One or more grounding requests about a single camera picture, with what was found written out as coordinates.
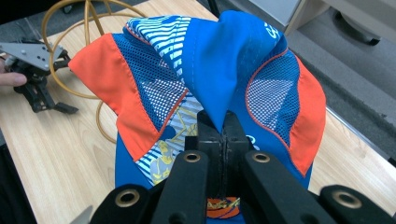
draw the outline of robotic hand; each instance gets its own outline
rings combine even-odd
[[[48,109],[66,114],[74,114],[78,111],[71,105],[53,102],[46,88],[47,76],[50,75],[50,54],[44,43],[37,40],[0,43],[0,50],[10,55],[5,61],[6,71],[26,76],[26,84],[15,87],[14,91],[24,95],[35,113]],[[70,61],[67,51],[62,47],[55,50],[54,58],[55,71],[67,67]]]

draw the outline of light wooden surface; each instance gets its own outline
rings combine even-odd
[[[150,0],[136,7],[148,16],[181,14],[215,19],[193,0]],[[121,32],[126,20],[108,17],[102,24],[107,32]],[[93,27],[91,31],[98,35]],[[70,56],[84,46],[83,36],[82,29],[77,28],[61,42]],[[90,93],[67,69],[58,74],[71,89]],[[97,100],[81,99],[62,90],[52,77],[48,88],[56,102],[79,108],[77,114],[35,114],[22,95],[2,87],[0,127],[38,223],[69,223],[89,205],[96,209],[114,189],[115,145],[98,131]],[[114,137],[115,119],[107,107],[102,111],[103,126]],[[310,189],[318,192],[331,184],[352,187],[388,213],[396,211],[396,170],[328,114]]]

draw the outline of mesh pocket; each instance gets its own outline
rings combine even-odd
[[[295,56],[285,55],[269,62],[247,87],[247,108],[261,125],[273,130],[290,145],[290,128],[299,113]]]
[[[122,34],[113,37],[132,71],[143,107],[159,131],[184,86],[151,45]]]

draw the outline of cable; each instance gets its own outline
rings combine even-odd
[[[104,4],[106,5],[107,8],[107,13],[103,13],[103,14],[96,14],[96,11],[92,5],[92,1],[97,1],[97,2],[104,2]],[[50,17],[53,15],[53,13],[55,13],[55,11],[59,10],[60,8],[64,8],[66,6],[75,4],[77,2],[85,2],[85,7],[84,7],[84,20],[79,21],[75,24],[73,24],[72,26],[70,26],[67,30],[65,30],[55,41],[55,43],[53,44],[53,46],[50,45],[48,39],[47,39],[47,24],[50,20]],[[48,11],[47,13],[44,15],[44,19],[41,23],[41,33],[43,36],[43,41],[45,43],[45,45],[47,46],[47,49],[49,50],[49,70],[55,80],[55,82],[61,87],[63,88],[65,91],[68,91],[78,97],[82,97],[82,98],[86,98],[86,99],[98,99],[97,96],[95,95],[87,95],[81,92],[77,92],[77,91],[73,91],[70,88],[68,88],[64,83],[62,83],[62,81],[59,79],[59,77],[57,76],[55,69],[53,67],[54,61],[53,61],[53,57],[54,57],[54,52],[56,50],[56,48],[58,47],[59,43],[61,42],[61,40],[64,39],[64,37],[71,32],[73,29],[75,29],[76,27],[80,26],[82,23],[84,23],[84,35],[85,35],[85,44],[86,46],[89,45],[91,43],[90,41],[90,31],[89,31],[89,21],[94,21],[100,35],[103,35],[105,32],[102,28],[102,25],[99,21],[99,19],[106,17],[106,16],[124,16],[124,17],[134,17],[129,13],[123,13],[123,12],[116,12],[113,13],[111,11],[111,8],[109,6],[108,3],[113,3],[122,7],[125,7],[127,9],[130,9],[132,12],[136,13],[137,15],[141,16],[141,17],[147,17],[143,12],[141,12],[140,10],[129,6],[128,4],[125,4],[123,2],[117,1],[117,0],[63,0],[58,2],[57,4],[53,5]],[[102,134],[102,136],[104,136],[108,141],[112,142],[112,143],[116,143],[116,140],[112,137],[110,137],[105,130],[102,127],[102,123],[100,121],[100,112],[102,109],[102,105],[103,105],[103,101],[100,101],[97,109],[96,109],[96,125],[100,131],[100,133]]]
[[[110,137],[110,135],[108,135],[105,130],[102,127],[102,123],[100,121],[100,111],[102,109],[102,105],[103,105],[103,101],[100,101],[98,104],[98,107],[96,108],[96,124],[98,126],[98,129],[100,131],[100,133],[110,142],[116,144],[116,140],[112,137]]]

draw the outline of finger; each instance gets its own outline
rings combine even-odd
[[[26,83],[26,76],[19,73],[0,74],[0,86],[21,86]]]

